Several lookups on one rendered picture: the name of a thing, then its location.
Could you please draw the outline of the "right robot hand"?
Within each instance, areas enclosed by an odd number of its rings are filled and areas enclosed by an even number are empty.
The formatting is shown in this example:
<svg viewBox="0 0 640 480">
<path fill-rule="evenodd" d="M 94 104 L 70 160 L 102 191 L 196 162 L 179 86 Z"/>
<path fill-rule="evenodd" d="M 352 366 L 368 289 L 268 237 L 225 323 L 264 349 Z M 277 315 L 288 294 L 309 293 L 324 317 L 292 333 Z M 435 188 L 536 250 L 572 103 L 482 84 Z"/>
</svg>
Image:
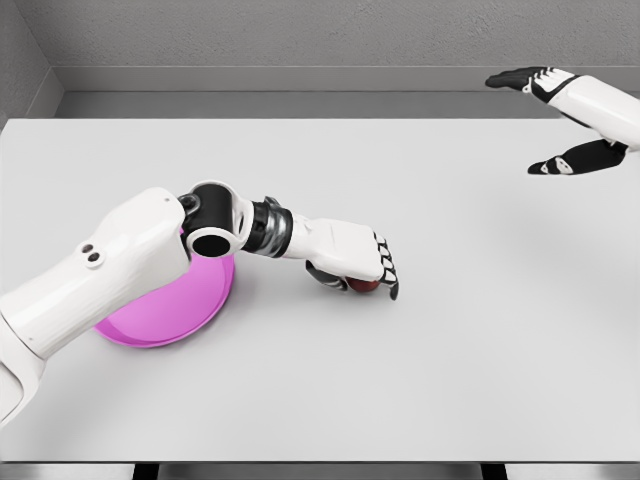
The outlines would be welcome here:
<svg viewBox="0 0 640 480">
<path fill-rule="evenodd" d="M 510 88 L 555 108 L 600 135 L 528 167 L 530 175 L 574 176 L 616 167 L 640 151 L 640 99 L 593 76 L 549 66 L 503 71 L 485 80 L 489 88 Z"/>
</svg>

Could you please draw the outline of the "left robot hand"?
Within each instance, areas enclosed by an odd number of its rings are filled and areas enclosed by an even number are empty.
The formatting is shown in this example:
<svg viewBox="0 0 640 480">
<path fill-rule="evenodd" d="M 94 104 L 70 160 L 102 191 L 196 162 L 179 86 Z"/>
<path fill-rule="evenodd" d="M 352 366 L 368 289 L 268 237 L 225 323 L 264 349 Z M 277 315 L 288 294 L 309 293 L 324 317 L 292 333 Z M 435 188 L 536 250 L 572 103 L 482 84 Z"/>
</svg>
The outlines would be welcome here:
<svg viewBox="0 0 640 480">
<path fill-rule="evenodd" d="M 325 286 L 346 291 L 386 285 L 390 297 L 398 297 L 399 279 L 387 241 L 369 226 L 296 215 L 285 257 L 303 260 L 307 272 Z"/>
</svg>

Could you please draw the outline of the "pink round plate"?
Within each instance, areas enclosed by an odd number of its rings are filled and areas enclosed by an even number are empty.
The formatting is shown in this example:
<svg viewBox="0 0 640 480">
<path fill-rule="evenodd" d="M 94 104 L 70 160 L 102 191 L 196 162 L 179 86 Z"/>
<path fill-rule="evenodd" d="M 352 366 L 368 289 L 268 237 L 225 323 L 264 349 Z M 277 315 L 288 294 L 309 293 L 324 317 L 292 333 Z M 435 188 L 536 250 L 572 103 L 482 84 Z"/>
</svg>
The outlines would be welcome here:
<svg viewBox="0 0 640 480">
<path fill-rule="evenodd" d="M 222 309 L 235 274 L 233 256 L 194 254 L 187 273 L 120 308 L 93 330 L 134 348 L 169 345 L 195 333 Z"/>
</svg>

